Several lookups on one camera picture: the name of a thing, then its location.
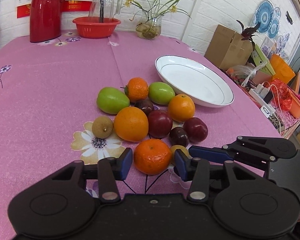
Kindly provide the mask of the mandarin with stem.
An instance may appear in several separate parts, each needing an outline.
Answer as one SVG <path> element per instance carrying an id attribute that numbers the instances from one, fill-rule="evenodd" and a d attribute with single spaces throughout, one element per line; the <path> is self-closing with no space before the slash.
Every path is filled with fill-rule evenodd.
<path id="1" fill-rule="evenodd" d="M 134 77 L 130 79 L 125 87 L 121 88 L 124 89 L 124 93 L 131 103 L 136 103 L 139 100 L 145 100 L 148 98 L 149 86 L 141 77 Z"/>

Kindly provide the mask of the red thermos jug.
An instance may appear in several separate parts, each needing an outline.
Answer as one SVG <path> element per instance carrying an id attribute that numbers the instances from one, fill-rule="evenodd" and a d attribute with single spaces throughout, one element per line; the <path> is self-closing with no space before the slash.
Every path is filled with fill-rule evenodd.
<path id="1" fill-rule="evenodd" d="M 30 42 L 40 43 L 61 36 L 61 3 L 64 1 L 31 1 Z"/>

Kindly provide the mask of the brown longan fruit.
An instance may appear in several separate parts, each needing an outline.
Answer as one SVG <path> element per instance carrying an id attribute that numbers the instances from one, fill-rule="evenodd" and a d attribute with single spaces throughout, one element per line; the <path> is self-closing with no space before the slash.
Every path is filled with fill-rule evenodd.
<path id="1" fill-rule="evenodd" d="M 95 137 L 106 139 L 113 132 L 113 121 L 107 116 L 99 116 L 94 120 L 91 130 Z"/>

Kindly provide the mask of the pink floral tablecloth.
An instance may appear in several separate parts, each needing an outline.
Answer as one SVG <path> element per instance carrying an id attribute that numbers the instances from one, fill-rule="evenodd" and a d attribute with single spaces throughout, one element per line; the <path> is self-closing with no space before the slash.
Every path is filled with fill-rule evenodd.
<path id="1" fill-rule="evenodd" d="M 0 239 L 15 233 L 7 217 L 11 199 L 66 164 L 94 163 L 134 143 L 113 139 L 93 149 L 90 124 L 102 113 L 100 89 L 121 89 L 140 77 L 159 81 L 155 60 L 182 56 L 219 69 L 175 38 L 144 40 L 117 31 L 86 39 L 69 31 L 49 44 L 19 37 L 0 50 Z"/>

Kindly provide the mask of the brown cardboard box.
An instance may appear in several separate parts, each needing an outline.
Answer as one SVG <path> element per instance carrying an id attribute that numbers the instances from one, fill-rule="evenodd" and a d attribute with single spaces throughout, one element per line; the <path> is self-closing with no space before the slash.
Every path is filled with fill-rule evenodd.
<path id="1" fill-rule="evenodd" d="M 205 58 L 222 70 L 245 65 L 253 52 L 253 45 L 243 36 L 223 25 L 217 25 L 212 40 L 205 52 Z"/>

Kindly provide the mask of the large red plum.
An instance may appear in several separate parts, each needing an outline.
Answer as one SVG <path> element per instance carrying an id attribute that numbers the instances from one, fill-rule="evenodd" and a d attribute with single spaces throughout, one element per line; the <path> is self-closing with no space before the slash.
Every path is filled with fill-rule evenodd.
<path id="1" fill-rule="evenodd" d="M 166 137 L 172 126 L 173 120 L 164 110 L 154 110 L 148 115 L 148 133 L 151 137 Z"/>

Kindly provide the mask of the dark purple plant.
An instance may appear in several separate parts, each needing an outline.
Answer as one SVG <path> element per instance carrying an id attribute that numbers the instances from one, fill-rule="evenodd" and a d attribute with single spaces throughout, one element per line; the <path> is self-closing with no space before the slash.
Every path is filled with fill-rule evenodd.
<path id="1" fill-rule="evenodd" d="M 255 25 L 254 27 L 248 27 L 248 28 L 245 28 L 243 23 L 239 20 L 236 20 L 241 28 L 242 28 L 242 32 L 241 32 L 241 40 L 242 41 L 250 41 L 251 44 L 252 44 L 252 48 L 253 50 L 255 50 L 255 42 L 253 41 L 253 36 L 255 35 L 256 31 L 259 29 L 260 25 L 261 25 L 261 22 L 258 22 L 257 25 Z"/>

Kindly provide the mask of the red plastic bag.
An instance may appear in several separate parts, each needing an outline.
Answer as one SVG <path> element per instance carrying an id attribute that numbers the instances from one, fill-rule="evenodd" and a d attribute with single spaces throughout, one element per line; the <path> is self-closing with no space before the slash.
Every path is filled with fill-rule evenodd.
<path id="1" fill-rule="evenodd" d="M 275 107 L 283 111 L 289 111 L 292 106 L 292 96 L 289 93 L 288 86 L 279 79 L 274 79 L 270 83 L 270 89 L 273 93 Z"/>

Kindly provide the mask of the blue decorative wall plates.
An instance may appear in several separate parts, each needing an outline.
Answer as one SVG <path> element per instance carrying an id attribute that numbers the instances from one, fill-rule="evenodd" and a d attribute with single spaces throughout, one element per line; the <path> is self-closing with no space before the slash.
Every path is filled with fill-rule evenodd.
<path id="1" fill-rule="evenodd" d="M 268 38 L 277 37 L 280 29 L 281 9 L 273 6 L 271 1 L 264 0 L 256 9 L 251 25 L 255 26 L 260 23 L 257 29 L 258 33 L 266 34 Z"/>

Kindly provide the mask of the dark plum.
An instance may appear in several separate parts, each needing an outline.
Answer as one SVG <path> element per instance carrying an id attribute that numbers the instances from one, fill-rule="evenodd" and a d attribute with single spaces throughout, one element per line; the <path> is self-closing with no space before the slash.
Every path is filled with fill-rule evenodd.
<path id="1" fill-rule="evenodd" d="M 134 107 L 140 109 L 143 111 L 143 113 L 145 113 L 146 116 L 149 116 L 149 114 L 154 111 L 154 105 L 153 103 L 148 100 L 138 100 L 135 104 Z"/>
<path id="2" fill-rule="evenodd" d="M 188 136 L 182 127 L 175 127 L 169 133 L 171 145 L 181 145 L 187 147 L 189 144 Z"/>

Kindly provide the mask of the glass vase with plant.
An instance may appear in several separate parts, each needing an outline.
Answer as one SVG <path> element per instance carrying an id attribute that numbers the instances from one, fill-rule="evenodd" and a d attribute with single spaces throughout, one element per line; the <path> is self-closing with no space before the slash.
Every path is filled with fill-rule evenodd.
<path id="1" fill-rule="evenodd" d="M 139 38 L 146 40 L 154 40 L 161 35 L 162 19 L 168 14 L 183 14 L 188 18 L 191 15 L 184 9 L 179 7 L 181 0 L 125 0 L 123 8 L 131 6 L 138 10 L 130 19 L 134 21 L 137 14 L 140 19 L 135 26 L 135 32 Z"/>

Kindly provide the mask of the green fruit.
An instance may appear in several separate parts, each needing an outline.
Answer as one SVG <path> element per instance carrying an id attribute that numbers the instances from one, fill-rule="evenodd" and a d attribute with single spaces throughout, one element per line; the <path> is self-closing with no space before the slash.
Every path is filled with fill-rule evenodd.
<path id="1" fill-rule="evenodd" d="M 96 99 L 97 107 L 107 114 L 117 114 L 123 108 L 130 106 L 130 100 L 117 88 L 102 88 Z"/>
<path id="2" fill-rule="evenodd" d="M 168 105 L 175 97 L 175 92 L 171 86 L 163 82 L 153 82 L 149 86 L 149 99 L 159 105 Z"/>

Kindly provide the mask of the green paper box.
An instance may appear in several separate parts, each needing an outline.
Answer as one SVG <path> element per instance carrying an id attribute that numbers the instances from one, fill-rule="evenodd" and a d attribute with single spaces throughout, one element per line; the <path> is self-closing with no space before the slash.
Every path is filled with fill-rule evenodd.
<path id="1" fill-rule="evenodd" d="M 270 76 L 275 75 L 275 70 L 270 64 L 268 58 L 265 56 L 265 54 L 257 44 L 255 45 L 255 49 L 251 53 L 251 57 L 256 66 L 263 65 L 263 67 L 260 69 L 261 72 L 266 73 Z"/>

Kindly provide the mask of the clear plastic bag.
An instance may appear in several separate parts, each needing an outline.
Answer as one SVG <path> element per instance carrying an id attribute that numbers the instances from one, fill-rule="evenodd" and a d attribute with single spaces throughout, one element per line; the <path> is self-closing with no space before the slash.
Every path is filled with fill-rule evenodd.
<path id="1" fill-rule="evenodd" d="M 232 77 L 241 77 L 244 78 L 244 81 L 241 83 L 242 87 L 245 87 L 248 84 L 248 81 L 255 77 L 256 73 L 261 70 L 264 66 L 266 65 L 265 62 L 259 64 L 256 67 L 249 67 L 249 66 L 242 66 L 242 65 L 237 65 L 232 67 L 232 72 L 230 75 Z"/>

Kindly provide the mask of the dark plum back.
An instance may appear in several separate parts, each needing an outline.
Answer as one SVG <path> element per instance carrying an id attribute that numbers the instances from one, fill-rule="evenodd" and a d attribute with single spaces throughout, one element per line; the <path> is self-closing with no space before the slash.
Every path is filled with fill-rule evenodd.
<path id="1" fill-rule="evenodd" d="M 145 113 L 146 116 L 149 116 L 149 114 L 154 111 L 154 105 L 153 103 L 148 100 L 138 100 L 135 104 L 134 107 L 140 109 L 143 111 L 143 113 Z"/>

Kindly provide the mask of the red plastic basket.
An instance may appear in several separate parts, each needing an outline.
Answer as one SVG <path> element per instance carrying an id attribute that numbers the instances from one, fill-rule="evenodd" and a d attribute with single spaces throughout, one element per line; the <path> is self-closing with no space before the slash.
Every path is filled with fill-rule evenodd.
<path id="1" fill-rule="evenodd" d="M 78 17 L 72 20 L 77 32 L 84 38 L 106 38 L 112 35 L 115 28 L 121 24 L 116 18 L 104 18 L 100 22 L 99 17 Z"/>

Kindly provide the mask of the large orange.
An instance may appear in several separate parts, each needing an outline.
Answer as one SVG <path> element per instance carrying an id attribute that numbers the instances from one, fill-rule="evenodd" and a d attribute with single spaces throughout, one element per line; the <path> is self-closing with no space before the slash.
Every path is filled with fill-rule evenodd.
<path id="1" fill-rule="evenodd" d="M 114 131 L 125 141 L 140 142 L 148 135 L 148 118 L 139 108 L 123 108 L 115 116 Z"/>

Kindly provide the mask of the orange bag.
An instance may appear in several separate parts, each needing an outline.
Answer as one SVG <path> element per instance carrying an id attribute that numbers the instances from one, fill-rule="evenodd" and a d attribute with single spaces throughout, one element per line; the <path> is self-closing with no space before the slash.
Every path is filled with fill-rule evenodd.
<path id="1" fill-rule="evenodd" d="M 273 54 L 270 59 L 270 64 L 275 71 L 272 80 L 279 79 L 285 84 L 288 84 L 290 80 L 295 76 L 295 73 L 288 64 L 276 54 Z"/>

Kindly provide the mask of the white power strip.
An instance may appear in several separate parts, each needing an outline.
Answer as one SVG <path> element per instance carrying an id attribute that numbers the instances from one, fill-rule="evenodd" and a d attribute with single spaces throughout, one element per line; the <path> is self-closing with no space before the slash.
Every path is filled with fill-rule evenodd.
<path id="1" fill-rule="evenodd" d="M 263 84 L 258 84 L 256 88 L 249 90 L 249 94 L 257 102 L 261 112 L 267 118 L 275 113 L 274 107 L 270 104 L 273 100 L 273 93 L 269 88 L 264 87 Z"/>

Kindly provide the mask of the dark plum front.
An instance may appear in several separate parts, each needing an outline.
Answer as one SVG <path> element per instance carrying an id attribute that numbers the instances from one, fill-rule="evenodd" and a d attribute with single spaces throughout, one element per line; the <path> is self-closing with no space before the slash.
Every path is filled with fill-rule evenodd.
<path id="1" fill-rule="evenodd" d="M 189 144 L 188 136 L 182 127 L 175 127 L 169 133 L 171 145 L 181 145 L 187 147 Z"/>

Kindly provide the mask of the white oval plate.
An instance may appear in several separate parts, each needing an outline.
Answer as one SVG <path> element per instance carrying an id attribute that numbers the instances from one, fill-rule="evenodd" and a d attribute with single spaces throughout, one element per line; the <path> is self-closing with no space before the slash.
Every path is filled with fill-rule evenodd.
<path id="1" fill-rule="evenodd" d="M 181 56 L 165 55 L 156 59 L 155 67 L 164 83 L 177 94 L 186 94 L 197 105 L 221 108 L 235 100 L 224 79 L 201 63 Z"/>

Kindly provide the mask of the clear glass pitcher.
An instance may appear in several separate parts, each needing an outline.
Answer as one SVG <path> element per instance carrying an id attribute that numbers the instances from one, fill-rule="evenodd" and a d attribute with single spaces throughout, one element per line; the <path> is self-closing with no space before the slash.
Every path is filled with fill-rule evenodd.
<path id="1" fill-rule="evenodd" d="M 93 0 L 89 10 L 92 20 L 103 23 L 120 14 L 123 0 Z"/>

